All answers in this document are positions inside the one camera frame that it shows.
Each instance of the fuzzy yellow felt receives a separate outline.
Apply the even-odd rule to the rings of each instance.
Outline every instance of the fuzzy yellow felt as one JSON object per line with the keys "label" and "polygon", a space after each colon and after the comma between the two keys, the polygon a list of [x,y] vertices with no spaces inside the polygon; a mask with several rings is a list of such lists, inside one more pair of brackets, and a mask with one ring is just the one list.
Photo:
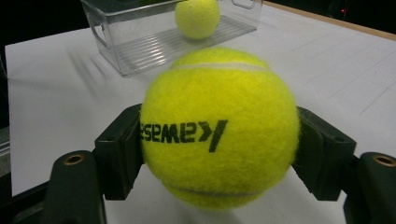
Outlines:
{"label": "fuzzy yellow felt", "polygon": [[216,0],[187,0],[177,3],[175,9],[178,30],[192,39],[211,36],[219,20],[220,10]]}
{"label": "fuzzy yellow felt", "polygon": [[195,51],[159,74],[140,122],[151,172],[181,200],[213,210],[244,205],[278,183],[300,131],[279,76],[226,48]]}

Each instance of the transparent bin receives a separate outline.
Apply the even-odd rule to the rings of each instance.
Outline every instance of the transparent bin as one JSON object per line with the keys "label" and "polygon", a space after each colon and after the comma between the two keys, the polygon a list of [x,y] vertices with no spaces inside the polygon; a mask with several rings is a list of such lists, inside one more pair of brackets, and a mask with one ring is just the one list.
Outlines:
{"label": "transparent bin", "polygon": [[81,0],[99,52],[130,77],[190,51],[257,29],[262,0],[218,0],[220,22],[205,39],[184,36],[175,23],[180,0]]}

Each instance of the tennis ball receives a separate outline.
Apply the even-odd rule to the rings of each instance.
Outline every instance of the tennis ball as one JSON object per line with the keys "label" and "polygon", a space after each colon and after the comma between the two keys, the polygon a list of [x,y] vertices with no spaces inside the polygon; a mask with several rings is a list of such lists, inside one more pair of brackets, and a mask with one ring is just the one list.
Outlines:
{"label": "tennis ball", "polygon": [[216,0],[187,0],[177,3],[175,20],[178,30],[192,39],[211,36],[219,23],[220,10]]}
{"label": "tennis ball", "polygon": [[185,55],[159,74],[142,104],[145,161],[179,199],[210,210],[242,206],[290,168],[300,122],[267,63],[226,48]]}

